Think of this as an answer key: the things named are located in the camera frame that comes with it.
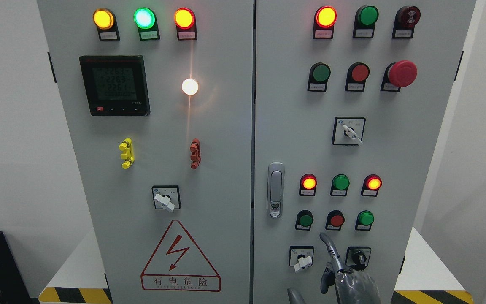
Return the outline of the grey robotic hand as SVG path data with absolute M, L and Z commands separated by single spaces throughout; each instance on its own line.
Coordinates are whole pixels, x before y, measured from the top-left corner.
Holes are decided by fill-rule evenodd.
M 321 293 L 326 294 L 329 287 L 334 285 L 338 304 L 380 304 L 381 299 L 374 279 L 364 271 L 356 271 L 342 263 L 329 236 L 319 233 L 319 237 L 331 258 L 322 274 Z

